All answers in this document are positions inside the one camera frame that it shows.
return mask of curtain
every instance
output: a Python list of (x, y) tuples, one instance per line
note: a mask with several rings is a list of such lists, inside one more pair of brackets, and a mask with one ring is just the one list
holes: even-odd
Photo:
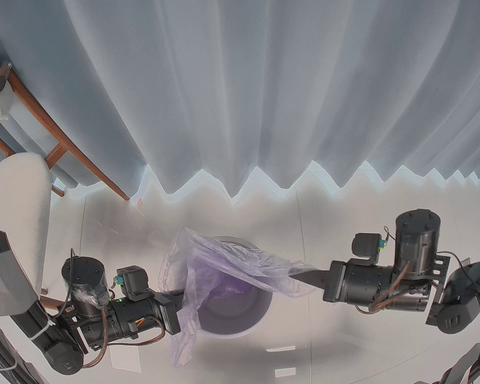
[[(167, 193), (204, 169), (234, 196), (256, 166), (289, 188), (312, 160), (340, 187), (365, 160), (479, 175), (479, 21), (469, 0), (18, 0), (0, 41), (128, 195), (149, 164)], [(5, 130), (48, 152), (27, 113)]]

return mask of tile floor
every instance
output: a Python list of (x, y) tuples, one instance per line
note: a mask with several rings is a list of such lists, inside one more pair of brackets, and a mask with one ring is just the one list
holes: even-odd
[[(169, 244), (184, 226), (209, 236), (243, 238), (291, 261), (328, 269), (331, 260), (351, 257), (355, 233), (382, 232), (384, 225), (395, 231), (395, 218), (418, 207), (441, 217), (440, 248), (480, 261), (475, 242), (480, 183), (475, 177), (454, 175), (444, 181), (435, 171), (420, 178), (400, 169), (383, 183), (364, 167), (343, 189), (331, 188), (328, 178), (321, 169), (306, 172), (294, 187), (281, 191), (256, 171), (233, 205), (222, 187), (204, 174), (166, 195), (149, 170), (128, 202), (101, 184), (69, 190), (63, 198), (53, 195), (44, 286), (49, 296), (64, 298), (60, 268), (73, 247), (101, 260), (109, 280), (117, 268), (144, 267), (155, 289)], [(393, 252), (393, 247), (382, 251), (380, 264), (392, 264)], [(253, 333), (231, 340), (200, 335), (193, 360), (184, 368), (172, 367), (166, 337), (138, 349), (142, 373), (112, 368), (107, 352), (98, 366), (71, 377), (51, 370), (9, 318), (0, 318), (0, 326), (51, 384), (411, 384), (439, 380), (477, 341), (473, 335), (480, 319), (447, 336), (424, 325), (425, 317), (394, 311), (364, 316), (346, 304), (323, 302), (321, 291), (296, 300), (276, 295), (273, 311)], [(155, 334), (145, 332), (140, 340)], [(267, 351), (284, 347), (289, 348)]]

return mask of translucent garbage bag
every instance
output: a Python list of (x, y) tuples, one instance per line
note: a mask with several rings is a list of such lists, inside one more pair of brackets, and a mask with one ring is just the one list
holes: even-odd
[(171, 342), (173, 365), (180, 367), (192, 359), (192, 348), (200, 331), (198, 310), (204, 300), (244, 293), (251, 285), (292, 298), (305, 296), (316, 288), (288, 275), (314, 269), (304, 262), (291, 263), (259, 249), (219, 242), (182, 228), (158, 277), (161, 292), (185, 289), (182, 308), (177, 313), (181, 332), (174, 335)]

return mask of white seat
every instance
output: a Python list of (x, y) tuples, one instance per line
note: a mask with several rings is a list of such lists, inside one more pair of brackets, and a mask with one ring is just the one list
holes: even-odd
[(19, 153), (0, 162), (0, 230), (40, 296), (50, 216), (50, 171), (42, 156)]

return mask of zip tie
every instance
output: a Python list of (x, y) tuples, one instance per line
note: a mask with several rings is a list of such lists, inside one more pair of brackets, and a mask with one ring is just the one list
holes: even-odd
[(48, 327), (50, 327), (51, 325), (55, 325), (55, 323), (50, 319), (48, 318), (48, 321), (47, 321), (47, 325), (44, 326), (41, 331), (39, 331), (36, 335), (32, 336), (32, 337), (29, 337), (28, 339), (29, 340), (35, 340), (37, 337), (39, 337), (42, 333), (44, 333)]
[(9, 368), (0, 368), (0, 372), (11, 371), (12, 369), (17, 368), (17, 365), (18, 365), (17, 357), (15, 356), (15, 365), (13, 367), (9, 367)]

